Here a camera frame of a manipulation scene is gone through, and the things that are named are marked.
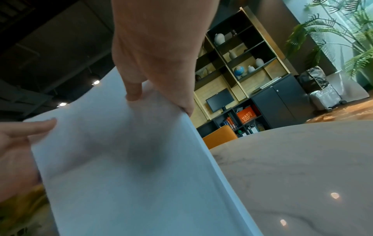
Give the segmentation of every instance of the wooden floor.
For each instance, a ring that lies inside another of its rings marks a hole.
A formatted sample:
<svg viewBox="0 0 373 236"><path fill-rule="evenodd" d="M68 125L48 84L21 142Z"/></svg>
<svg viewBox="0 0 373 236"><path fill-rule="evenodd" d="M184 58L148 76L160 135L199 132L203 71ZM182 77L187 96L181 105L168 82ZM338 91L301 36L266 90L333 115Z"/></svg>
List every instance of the wooden floor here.
<svg viewBox="0 0 373 236"><path fill-rule="evenodd" d="M332 112L321 114L306 123L373 120L373 93L369 94L370 98L339 105Z"/></svg>

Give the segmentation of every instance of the monitor screen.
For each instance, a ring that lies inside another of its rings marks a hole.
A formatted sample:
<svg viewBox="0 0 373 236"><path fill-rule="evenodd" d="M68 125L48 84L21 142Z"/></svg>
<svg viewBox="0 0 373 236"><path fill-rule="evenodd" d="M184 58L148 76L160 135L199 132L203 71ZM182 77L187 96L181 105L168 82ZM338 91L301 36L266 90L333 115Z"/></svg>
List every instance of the monitor screen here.
<svg viewBox="0 0 373 236"><path fill-rule="evenodd" d="M221 108L225 110L225 106L233 101L234 98L232 97L228 89L224 89L206 100L207 104L210 106L213 112L216 112Z"/></svg>

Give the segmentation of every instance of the white marble tabletop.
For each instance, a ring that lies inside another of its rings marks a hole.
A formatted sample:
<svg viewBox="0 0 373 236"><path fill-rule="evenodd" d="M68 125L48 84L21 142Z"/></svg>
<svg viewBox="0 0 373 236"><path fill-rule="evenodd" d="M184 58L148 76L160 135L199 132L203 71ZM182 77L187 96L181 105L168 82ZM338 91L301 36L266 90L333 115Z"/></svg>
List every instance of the white marble tabletop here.
<svg viewBox="0 0 373 236"><path fill-rule="evenodd" d="M279 128L211 153L264 235L373 235L373 121Z"/></svg>

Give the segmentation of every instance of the globe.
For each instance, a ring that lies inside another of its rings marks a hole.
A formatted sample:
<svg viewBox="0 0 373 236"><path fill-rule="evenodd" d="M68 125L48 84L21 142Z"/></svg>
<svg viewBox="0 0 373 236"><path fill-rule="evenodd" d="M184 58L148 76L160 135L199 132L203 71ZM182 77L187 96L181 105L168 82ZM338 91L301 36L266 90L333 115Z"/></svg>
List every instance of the globe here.
<svg viewBox="0 0 373 236"><path fill-rule="evenodd" d="M240 76L242 75L243 73L245 72L245 69L243 66L237 66L236 68L234 68L234 74L236 76Z"/></svg>

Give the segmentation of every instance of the orange sign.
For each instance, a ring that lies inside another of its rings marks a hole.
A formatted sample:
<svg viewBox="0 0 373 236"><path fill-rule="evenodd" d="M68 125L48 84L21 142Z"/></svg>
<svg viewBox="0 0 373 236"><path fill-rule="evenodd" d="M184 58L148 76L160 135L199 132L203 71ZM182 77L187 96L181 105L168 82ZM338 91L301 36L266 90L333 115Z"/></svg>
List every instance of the orange sign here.
<svg viewBox="0 0 373 236"><path fill-rule="evenodd" d="M248 122L249 120L251 120L252 118L256 117L256 114L251 107L247 107L243 109L242 111L240 111L239 113L237 113L237 116L238 118L240 118L241 122L244 124Z"/></svg>

